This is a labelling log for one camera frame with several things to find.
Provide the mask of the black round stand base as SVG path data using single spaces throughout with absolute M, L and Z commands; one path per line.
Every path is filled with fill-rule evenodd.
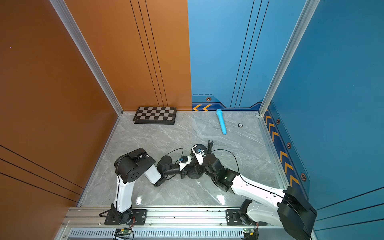
M 205 167 L 203 166 L 195 166 L 195 167 L 190 167 L 188 169 L 187 176 L 190 179 L 197 180 L 201 178 L 205 174 Z

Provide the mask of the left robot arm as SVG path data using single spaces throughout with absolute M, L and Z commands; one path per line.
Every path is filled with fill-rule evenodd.
M 132 194 L 136 180 L 142 175 L 158 187 L 175 175 L 187 175 L 187 166 L 191 163 L 190 156 L 181 156 L 173 163 L 168 155 L 156 163 L 142 148 L 120 156 L 114 163 L 117 176 L 117 193 L 111 207 L 114 220 L 120 225 L 132 225 Z

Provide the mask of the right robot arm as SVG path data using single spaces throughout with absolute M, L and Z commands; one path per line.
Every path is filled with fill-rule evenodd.
M 298 189 L 277 189 L 251 181 L 225 168 L 213 153 L 193 156 L 217 187 L 246 198 L 239 215 L 247 225 L 261 221 L 283 227 L 296 240 L 312 238 L 317 211 Z

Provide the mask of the light blue toy microphone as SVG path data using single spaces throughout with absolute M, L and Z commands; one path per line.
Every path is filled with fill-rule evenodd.
M 216 114 L 217 114 L 218 119 L 219 119 L 222 133 L 223 133 L 223 135 L 226 135 L 227 129 L 226 129 L 226 125 L 225 125 L 225 121 L 224 121 L 224 117 L 223 117 L 223 111 L 221 109 L 217 109 Z

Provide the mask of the black white checkerboard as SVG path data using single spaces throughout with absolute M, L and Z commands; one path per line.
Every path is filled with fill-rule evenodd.
M 135 124 L 174 125 L 176 115 L 175 107 L 138 107 L 133 121 Z

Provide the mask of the right green circuit board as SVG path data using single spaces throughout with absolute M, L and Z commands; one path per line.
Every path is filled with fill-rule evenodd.
M 255 239 L 259 238 L 259 229 L 254 228 L 243 228 L 243 239 Z

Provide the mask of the green circuit board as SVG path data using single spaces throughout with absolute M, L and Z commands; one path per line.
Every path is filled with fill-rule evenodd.
M 133 236 L 132 230 L 129 228 L 115 229 L 115 233 L 114 233 L 115 238 L 129 239 L 132 236 Z
M 254 228 L 243 228 L 243 239 L 255 239 L 259 238 L 259 229 Z

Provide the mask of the left green circuit board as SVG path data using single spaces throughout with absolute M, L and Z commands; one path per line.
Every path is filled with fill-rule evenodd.
M 133 236 L 132 230 L 129 228 L 115 229 L 115 233 L 114 233 L 115 238 L 129 239 L 132 236 Z

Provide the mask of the aluminium rail frame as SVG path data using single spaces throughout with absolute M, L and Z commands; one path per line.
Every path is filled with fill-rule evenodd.
M 57 240 L 254 240 L 243 239 L 243 228 L 255 226 L 229 225 L 230 207 L 138 207 L 146 210 L 143 225 L 104 224 L 99 216 L 107 208 L 70 208 L 56 235 Z M 115 238 L 115 229 L 129 228 L 132 237 Z M 257 240 L 291 240 L 283 227 L 259 223 Z

